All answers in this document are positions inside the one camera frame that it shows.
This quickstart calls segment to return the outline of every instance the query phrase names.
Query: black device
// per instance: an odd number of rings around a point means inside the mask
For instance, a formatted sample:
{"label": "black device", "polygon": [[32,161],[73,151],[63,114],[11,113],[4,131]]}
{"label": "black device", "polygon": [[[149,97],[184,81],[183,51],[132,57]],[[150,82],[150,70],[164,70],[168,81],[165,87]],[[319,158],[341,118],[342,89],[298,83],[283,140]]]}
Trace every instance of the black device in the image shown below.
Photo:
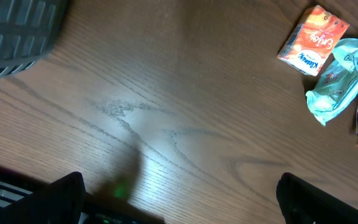
{"label": "black device", "polygon": [[287,224],[358,224],[358,210],[290,173],[277,185]]}
{"label": "black device", "polygon": [[0,223],[164,222],[125,201],[99,200],[87,194],[79,172],[48,185],[0,167]]}
{"label": "black device", "polygon": [[68,0],[0,0],[0,78],[50,53],[67,5]]}

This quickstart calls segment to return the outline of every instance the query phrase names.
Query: kleenex logo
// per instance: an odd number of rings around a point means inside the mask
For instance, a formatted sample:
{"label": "kleenex logo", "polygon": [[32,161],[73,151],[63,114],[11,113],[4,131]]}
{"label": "kleenex logo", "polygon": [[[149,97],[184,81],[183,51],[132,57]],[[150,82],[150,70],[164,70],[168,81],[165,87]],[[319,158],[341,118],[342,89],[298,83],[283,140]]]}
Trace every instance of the kleenex logo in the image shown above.
{"label": "kleenex logo", "polygon": [[299,58],[302,62],[304,62],[305,64],[309,65],[310,68],[317,68],[318,63],[317,63],[317,62],[313,62],[313,61],[311,61],[310,59],[308,59],[308,58],[306,58],[306,57],[307,57],[307,55],[305,55],[304,53],[300,53],[299,56],[298,56],[298,58]]}

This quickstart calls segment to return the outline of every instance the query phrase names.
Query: wood grain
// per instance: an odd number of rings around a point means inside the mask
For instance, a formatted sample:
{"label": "wood grain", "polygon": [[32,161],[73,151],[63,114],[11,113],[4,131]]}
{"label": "wood grain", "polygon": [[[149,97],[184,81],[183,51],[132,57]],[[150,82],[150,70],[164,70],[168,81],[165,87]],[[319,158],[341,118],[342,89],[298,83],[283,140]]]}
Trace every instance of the wood grain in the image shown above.
{"label": "wood grain", "polygon": [[[317,3],[358,37],[358,1]],[[0,79],[0,165],[94,192],[140,162],[130,202],[167,223],[284,223],[284,172],[358,209],[355,102],[322,127],[275,58],[308,5],[72,1],[51,55]]]}

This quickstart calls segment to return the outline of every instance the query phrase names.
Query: orange tissue package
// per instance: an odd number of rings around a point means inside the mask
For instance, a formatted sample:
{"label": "orange tissue package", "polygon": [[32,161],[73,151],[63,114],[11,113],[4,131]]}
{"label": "orange tissue package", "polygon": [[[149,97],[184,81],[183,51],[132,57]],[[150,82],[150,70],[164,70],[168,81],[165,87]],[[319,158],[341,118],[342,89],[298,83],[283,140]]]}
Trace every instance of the orange tissue package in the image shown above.
{"label": "orange tissue package", "polygon": [[349,24],[315,6],[305,11],[277,58],[316,76]]}

